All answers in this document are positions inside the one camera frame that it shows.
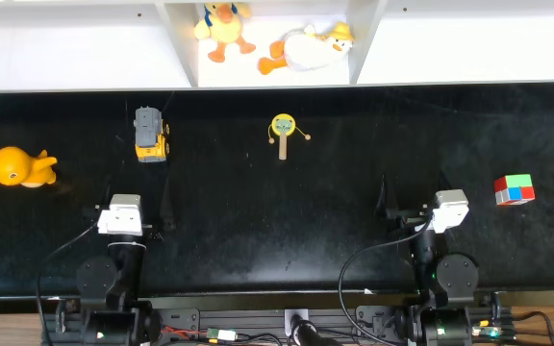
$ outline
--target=yellow hat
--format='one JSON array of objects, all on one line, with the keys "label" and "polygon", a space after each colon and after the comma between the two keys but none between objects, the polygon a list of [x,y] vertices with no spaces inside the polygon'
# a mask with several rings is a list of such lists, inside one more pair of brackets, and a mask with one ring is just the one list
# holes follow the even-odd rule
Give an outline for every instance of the yellow hat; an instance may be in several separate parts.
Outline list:
[{"label": "yellow hat", "polygon": [[343,22],[337,23],[335,29],[333,29],[333,32],[328,34],[328,36],[336,39],[354,40],[352,34],[350,34],[350,26]]}]

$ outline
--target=toy truck cab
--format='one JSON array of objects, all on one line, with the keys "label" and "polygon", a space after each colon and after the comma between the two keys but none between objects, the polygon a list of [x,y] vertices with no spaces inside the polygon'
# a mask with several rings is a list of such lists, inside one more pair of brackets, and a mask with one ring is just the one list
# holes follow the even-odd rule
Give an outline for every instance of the toy truck cab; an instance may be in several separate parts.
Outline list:
[{"label": "toy truck cab", "polygon": [[165,136],[170,133],[167,124],[162,120],[162,113],[154,108],[136,110],[136,154],[140,162],[165,161],[170,151]]}]

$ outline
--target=rubik's cube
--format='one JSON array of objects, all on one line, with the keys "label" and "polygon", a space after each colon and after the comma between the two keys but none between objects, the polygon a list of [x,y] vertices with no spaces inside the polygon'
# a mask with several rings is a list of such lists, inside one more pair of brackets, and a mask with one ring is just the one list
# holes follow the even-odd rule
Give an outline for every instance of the rubik's cube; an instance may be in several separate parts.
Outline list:
[{"label": "rubik's cube", "polygon": [[497,206],[521,205],[535,199],[529,174],[505,176],[495,181]]}]

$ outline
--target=white duck plush toy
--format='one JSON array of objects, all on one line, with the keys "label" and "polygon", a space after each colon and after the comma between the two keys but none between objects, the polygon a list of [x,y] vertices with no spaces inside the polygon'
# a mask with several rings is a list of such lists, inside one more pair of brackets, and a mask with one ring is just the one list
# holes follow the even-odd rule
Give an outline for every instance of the white duck plush toy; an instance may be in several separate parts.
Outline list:
[{"label": "white duck plush toy", "polygon": [[314,26],[308,25],[304,31],[291,31],[283,40],[273,42],[270,45],[272,59],[261,58],[258,69],[267,75],[275,68],[286,66],[297,71],[321,68],[343,59],[353,42],[350,27],[345,23],[337,23],[326,36],[317,35]]}]

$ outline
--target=black table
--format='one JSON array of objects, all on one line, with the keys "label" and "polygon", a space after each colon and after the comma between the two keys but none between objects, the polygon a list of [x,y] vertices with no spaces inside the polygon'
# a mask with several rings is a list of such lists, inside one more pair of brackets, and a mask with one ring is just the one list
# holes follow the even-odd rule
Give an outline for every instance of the black table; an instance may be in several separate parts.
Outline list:
[{"label": "black table", "polygon": [[[59,163],[59,182],[0,185],[0,297],[31,296],[39,262],[87,227],[83,210],[138,193],[155,221],[169,180],[176,231],[151,243],[143,296],[331,290],[356,250],[386,240],[374,215],[382,174],[403,207],[437,190],[440,171],[469,200],[447,233],[480,263],[480,288],[554,289],[554,84],[265,91],[0,95],[0,147]],[[134,110],[162,109],[171,160],[138,163]],[[288,112],[312,135],[267,142]],[[532,175],[537,200],[495,205],[493,181]],[[45,294],[75,294],[75,271],[106,253],[91,235],[45,269]],[[391,248],[353,264],[347,288],[414,290]]]}]

